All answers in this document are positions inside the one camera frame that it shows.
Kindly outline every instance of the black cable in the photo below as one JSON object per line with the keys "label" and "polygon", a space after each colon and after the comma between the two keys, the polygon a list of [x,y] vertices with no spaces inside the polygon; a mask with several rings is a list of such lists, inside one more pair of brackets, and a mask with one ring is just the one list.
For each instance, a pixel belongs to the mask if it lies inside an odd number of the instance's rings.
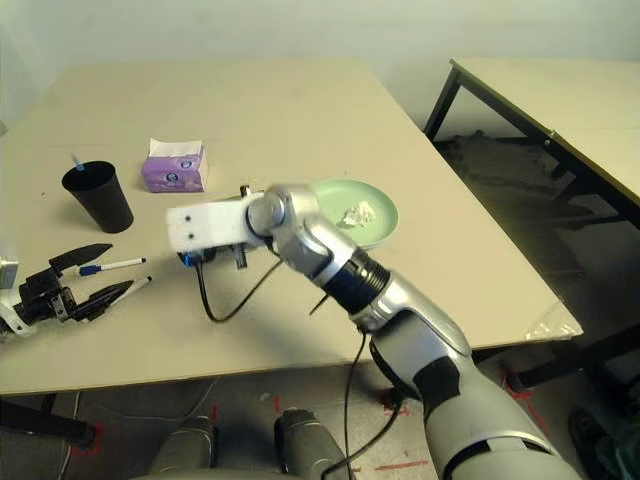
{"label": "black cable", "polygon": [[229,312],[227,315],[223,317],[216,317],[211,311],[211,306],[209,305],[209,300],[207,298],[207,287],[204,284],[202,262],[196,262],[195,268],[196,268],[196,274],[198,276],[198,287],[200,287],[200,296],[202,297],[202,305],[204,305],[204,311],[207,312],[207,316],[209,317],[209,319],[212,322],[216,322],[216,323],[224,323],[227,320],[231,320],[240,311],[240,309],[244,307],[245,303],[249,301],[249,299],[253,296],[253,294],[256,293],[258,288],[260,288],[260,286],[265,282],[265,280],[269,278],[269,276],[273,272],[275,272],[280,265],[282,265],[282,260],[278,260],[278,262],[276,262],[269,270],[267,270],[267,272],[262,276],[262,278],[258,280],[258,283],[256,283],[253,286],[253,288],[249,291],[247,296],[244,297],[242,301],[233,310],[231,310],[231,312]]}
{"label": "black cable", "polygon": [[[358,353],[356,353],[356,358],[353,359],[353,363],[351,363],[351,368],[349,368],[349,375],[347,376],[347,386],[344,389],[344,454],[345,457],[349,457],[349,392],[351,391],[351,383],[353,382],[353,373],[356,371],[356,365],[358,364],[358,360],[360,360],[360,356],[364,350],[364,344],[367,341],[367,334],[362,333],[362,342],[360,342],[360,348],[358,348]],[[351,468],[349,466],[349,477],[351,477]]]}
{"label": "black cable", "polygon": [[363,453],[369,450],[378,440],[380,440],[391,429],[391,427],[393,427],[393,424],[398,418],[398,414],[400,413],[401,407],[402,407],[402,401],[397,401],[393,409],[393,413],[391,414],[391,417],[389,418],[387,423],[384,425],[384,427],[382,427],[382,429],[376,434],[376,436],[373,437],[371,440],[369,440],[367,443],[365,443],[360,449],[358,449],[353,454],[347,456],[343,460],[340,460],[335,465],[331,465],[330,467],[326,468],[322,472],[320,479],[325,480],[327,475],[331,475],[332,473],[340,470],[341,468],[348,466],[353,460],[360,457]]}

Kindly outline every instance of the white tissue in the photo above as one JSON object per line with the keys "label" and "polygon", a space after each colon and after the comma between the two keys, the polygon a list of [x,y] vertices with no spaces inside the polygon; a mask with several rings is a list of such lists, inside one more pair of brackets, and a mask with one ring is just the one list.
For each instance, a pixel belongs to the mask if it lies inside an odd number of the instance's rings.
{"label": "white tissue", "polygon": [[367,223],[376,219],[376,212],[373,211],[369,202],[360,202],[344,212],[342,223],[350,227],[364,227]]}
{"label": "white tissue", "polygon": [[150,157],[182,157],[185,155],[199,155],[202,141],[192,142],[161,142],[155,138],[149,139]]}

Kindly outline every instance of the robotic arm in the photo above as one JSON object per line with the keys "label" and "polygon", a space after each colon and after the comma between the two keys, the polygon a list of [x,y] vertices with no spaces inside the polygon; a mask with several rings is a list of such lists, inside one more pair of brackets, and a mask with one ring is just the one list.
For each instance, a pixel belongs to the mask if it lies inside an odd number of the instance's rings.
{"label": "robotic arm", "polygon": [[167,221],[178,252],[275,247],[291,268],[333,297],[371,334],[382,372],[423,402],[440,478],[579,478],[516,402],[478,371],[464,334],[447,314],[329,222],[305,187],[276,185],[237,202],[176,208]]}

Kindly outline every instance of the white wall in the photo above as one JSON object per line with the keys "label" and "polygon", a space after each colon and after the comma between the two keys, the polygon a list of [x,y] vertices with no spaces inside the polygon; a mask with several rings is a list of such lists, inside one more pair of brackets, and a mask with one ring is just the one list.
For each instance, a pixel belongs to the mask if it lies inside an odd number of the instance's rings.
{"label": "white wall", "polygon": [[[65,67],[107,60],[359,57],[422,125],[451,56],[640,59],[638,0],[4,2],[0,86],[9,125]],[[446,132],[506,132],[478,101],[461,100]]]}

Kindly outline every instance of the black table frame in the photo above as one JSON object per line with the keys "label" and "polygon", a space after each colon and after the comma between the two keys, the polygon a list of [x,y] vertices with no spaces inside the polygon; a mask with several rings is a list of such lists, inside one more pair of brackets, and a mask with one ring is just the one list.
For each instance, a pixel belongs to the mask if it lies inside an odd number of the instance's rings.
{"label": "black table frame", "polygon": [[[460,87],[467,89],[476,98],[482,100],[493,111],[524,133],[528,137],[530,144],[538,145],[556,159],[559,163],[551,173],[552,178],[557,178],[566,171],[571,171],[575,175],[576,178],[566,189],[551,201],[549,205],[550,208],[566,203],[576,195],[595,193],[602,197],[619,213],[619,215],[606,218],[592,217],[573,220],[569,218],[565,219],[564,222],[575,227],[576,222],[581,226],[586,226],[627,220],[635,225],[636,228],[640,229],[640,206],[620,192],[615,185],[603,178],[589,165],[585,164],[575,153],[555,137],[554,132],[550,132],[531,121],[522,112],[496,95],[473,76],[458,68],[455,64],[423,129],[423,133],[431,142],[435,140]],[[563,352],[564,354],[558,355],[555,360],[525,372],[508,372],[507,382],[514,390],[521,391],[554,378],[604,363],[611,358],[639,348],[640,342],[636,340],[638,337],[633,336],[638,335],[639,329],[640,325],[636,325],[588,347],[581,349],[573,348],[570,354],[565,351]],[[510,347],[474,351],[474,360],[481,362],[507,348]]]}
{"label": "black table frame", "polygon": [[80,420],[52,414],[55,398],[55,394],[45,395],[40,410],[0,400],[0,428],[61,438],[78,448],[89,447],[96,437],[96,428]]}
{"label": "black table frame", "polygon": [[[456,65],[453,65],[451,73],[423,129],[424,134],[429,140],[434,141],[449,111],[449,107],[451,107],[461,86],[524,133],[532,144],[540,146],[556,159],[559,165],[552,176],[558,177],[567,170],[576,176],[575,180],[551,202],[551,207],[567,202],[575,195],[596,193],[620,214],[619,216],[611,217],[614,219],[613,221],[625,219],[640,229],[640,206],[629,199],[624,193],[620,192],[615,185],[612,185],[598,172],[586,165],[570,149],[563,145],[561,141],[558,141],[558,139],[555,138],[554,132],[549,132],[532,122],[503,98],[496,95]],[[586,219],[583,223],[584,225],[592,225],[605,222],[606,220],[603,221],[602,218],[594,218],[593,221]]]}

